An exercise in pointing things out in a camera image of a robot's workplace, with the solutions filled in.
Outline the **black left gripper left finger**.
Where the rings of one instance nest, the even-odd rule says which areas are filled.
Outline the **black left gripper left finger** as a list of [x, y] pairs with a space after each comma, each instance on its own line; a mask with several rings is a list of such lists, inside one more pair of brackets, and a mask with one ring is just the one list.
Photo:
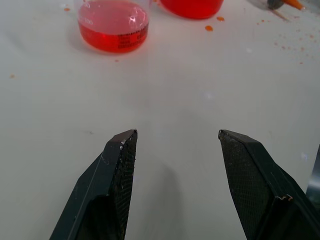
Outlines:
[[110, 139], [78, 178], [52, 240], [123, 240], [132, 197], [138, 132]]

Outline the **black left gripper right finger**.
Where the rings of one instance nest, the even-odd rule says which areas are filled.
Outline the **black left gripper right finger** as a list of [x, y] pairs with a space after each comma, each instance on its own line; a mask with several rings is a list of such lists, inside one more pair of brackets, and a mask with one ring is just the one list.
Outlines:
[[248, 240], [318, 240], [320, 213], [298, 183], [247, 135], [221, 129], [230, 194]]

